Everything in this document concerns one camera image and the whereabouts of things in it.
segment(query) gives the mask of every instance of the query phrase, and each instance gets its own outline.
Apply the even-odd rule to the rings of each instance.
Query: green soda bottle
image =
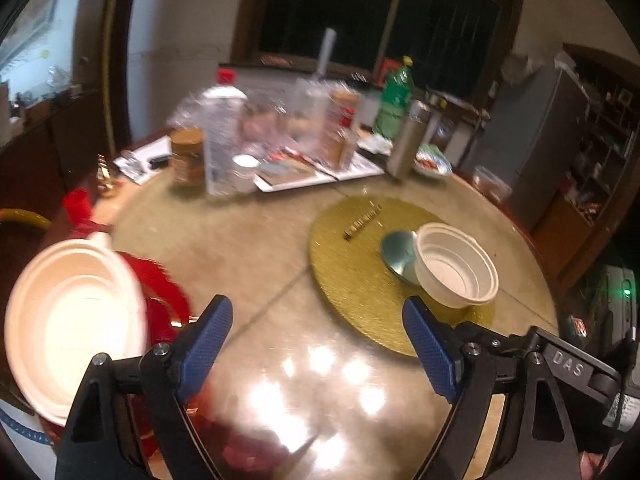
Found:
[[[396,138],[414,91],[414,79],[410,70],[413,65],[412,59],[404,56],[400,70],[386,78],[385,89],[380,98],[380,111],[373,123],[374,134],[382,135],[389,140]]]

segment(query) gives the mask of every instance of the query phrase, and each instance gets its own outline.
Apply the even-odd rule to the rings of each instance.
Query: glossy tabletop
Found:
[[[537,325],[557,333],[526,240],[456,176],[414,175],[401,184],[380,176],[214,200],[175,192],[164,172],[97,203],[94,220],[114,224],[113,247],[163,264],[194,315],[215,294],[233,303],[232,331],[198,400],[200,435],[230,478],[256,478],[229,462],[246,466],[266,446],[277,458],[260,478],[411,479],[446,419],[449,405],[417,359],[355,332],[314,283],[307,245],[316,215],[363,193],[414,203],[476,238],[500,278],[493,330],[522,334]],[[501,404],[492,402],[467,478],[482,474]],[[158,478],[170,477],[159,454],[150,464]]]

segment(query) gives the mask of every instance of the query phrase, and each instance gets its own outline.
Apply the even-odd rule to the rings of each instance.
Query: yellow hose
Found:
[[[43,231],[49,229],[51,225],[51,220],[24,209],[0,209],[0,222],[22,222],[39,227]]]

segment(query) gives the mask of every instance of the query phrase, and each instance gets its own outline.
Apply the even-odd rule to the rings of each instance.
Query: white bowl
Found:
[[[446,224],[416,232],[415,275],[438,303],[451,308],[487,304],[498,294],[498,272],[474,238]]]
[[[4,342],[15,381],[59,426],[93,355],[116,360],[146,349],[140,284],[109,244],[100,233],[52,245],[23,270],[7,305]]]

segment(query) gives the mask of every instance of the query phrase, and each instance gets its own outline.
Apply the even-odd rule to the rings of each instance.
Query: gold placemat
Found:
[[[351,240],[342,234],[371,205],[380,213]],[[416,230],[440,219],[421,207],[381,196],[356,196],[341,200],[321,212],[311,228],[309,255],[320,289],[340,315],[356,330],[400,354],[415,356],[402,326],[404,300],[420,295],[433,314],[452,326],[470,320],[490,327],[493,304],[462,309],[447,308],[421,288],[397,279],[380,257],[380,242],[392,231]]]

